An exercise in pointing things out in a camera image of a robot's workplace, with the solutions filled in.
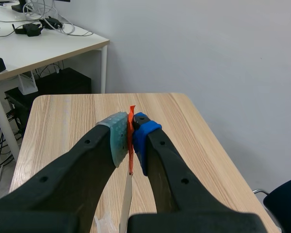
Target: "white wall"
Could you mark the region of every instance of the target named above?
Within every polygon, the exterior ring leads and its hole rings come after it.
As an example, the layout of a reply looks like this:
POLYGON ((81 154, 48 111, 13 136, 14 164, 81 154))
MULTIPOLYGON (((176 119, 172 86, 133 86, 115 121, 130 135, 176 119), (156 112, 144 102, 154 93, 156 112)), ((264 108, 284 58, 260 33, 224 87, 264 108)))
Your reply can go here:
POLYGON ((291 179, 291 0, 71 1, 111 40, 107 92, 185 93, 252 188, 291 179))

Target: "floor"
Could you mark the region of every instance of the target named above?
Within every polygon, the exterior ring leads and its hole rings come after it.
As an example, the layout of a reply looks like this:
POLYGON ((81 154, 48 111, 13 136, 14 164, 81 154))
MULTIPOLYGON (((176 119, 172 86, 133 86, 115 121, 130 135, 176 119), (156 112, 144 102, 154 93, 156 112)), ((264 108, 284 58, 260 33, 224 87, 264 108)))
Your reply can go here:
POLYGON ((9 193, 15 166, 16 166, 16 161, 13 160, 7 166, 3 167, 3 171, 2 171, 2 175, 0 179, 0 198, 6 196, 9 193))

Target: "blue gripper pad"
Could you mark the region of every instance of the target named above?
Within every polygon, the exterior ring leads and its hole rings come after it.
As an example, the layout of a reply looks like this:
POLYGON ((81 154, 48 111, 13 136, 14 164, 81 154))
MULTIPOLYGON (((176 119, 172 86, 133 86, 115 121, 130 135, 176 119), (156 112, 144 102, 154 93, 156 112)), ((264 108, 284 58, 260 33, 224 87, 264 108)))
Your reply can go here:
POLYGON ((127 121, 128 114, 126 112, 118 112, 96 124, 105 125, 110 128, 111 153, 116 167, 120 166, 128 153, 127 121))

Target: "table edge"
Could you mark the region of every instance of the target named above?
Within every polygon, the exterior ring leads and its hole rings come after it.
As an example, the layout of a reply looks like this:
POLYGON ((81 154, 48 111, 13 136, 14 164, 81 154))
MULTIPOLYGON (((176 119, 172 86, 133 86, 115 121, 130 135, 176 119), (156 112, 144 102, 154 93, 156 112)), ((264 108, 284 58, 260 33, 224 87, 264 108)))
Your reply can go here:
POLYGON ((110 44, 110 40, 106 39, 106 41, 97 43, 95 45, 91 45, 91 46, 88 46, 88 47, 85 47, 85 48, 82 48, 82 49, 79 49, 79 50, 75 50, 75 51, 72 51, 72 52, 69 52, 69 53, 65 53, 65 54, 62 54, 62 55, 59 55, 59 56, 56 56, 56 57, 52 57, 50 59, 47 59, 47 60, 44 60, 44 61, 41 61, 41 62, 37 62, 37 63, 34 63, 32 65, 29 65, 29 66, 25 66, 25 67, 14 69, 14 70, 11 70, 11 71, 8 71, 8 72, 0 73, 0 81, 4 80, 4 79, 8 79, 10 77, 13 77, 13 76, 15 76, 17 74, 21 74, 21 73, 24 73, 24 72, 27 72, 27 71, 30 71, 30 70, 34 70, 34 69, 40 68, 42 66, 47 66, 49 64, 52 64, 52 63, 55 63, 55 62, 58 62, 58 61, 61 61, 61 60, 76 56, 76 55, 80 55, 80 54, 88 52, 88 51, 97 50, 97 49, 102 48, 102 47, 104 47, 104 46, 106 46, 108 44, 110 44))

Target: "orange tag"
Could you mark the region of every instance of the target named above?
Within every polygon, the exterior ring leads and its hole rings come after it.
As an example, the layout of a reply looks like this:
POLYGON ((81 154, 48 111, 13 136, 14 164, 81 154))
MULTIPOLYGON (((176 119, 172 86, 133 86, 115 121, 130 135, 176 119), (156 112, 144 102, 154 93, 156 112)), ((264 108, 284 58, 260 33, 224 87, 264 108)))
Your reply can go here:
POLYGON ((128 155, 129 155, 129 174, 132 175, 132 167, 134 166, 134 149, 132 146, 132 133, 134 132, 134 127, 132 126, 132 121, 134 118, 134 108, 135 105, 130 107, 130 112, 128 114, 127 122, 127 142, 128 142, 128 155))

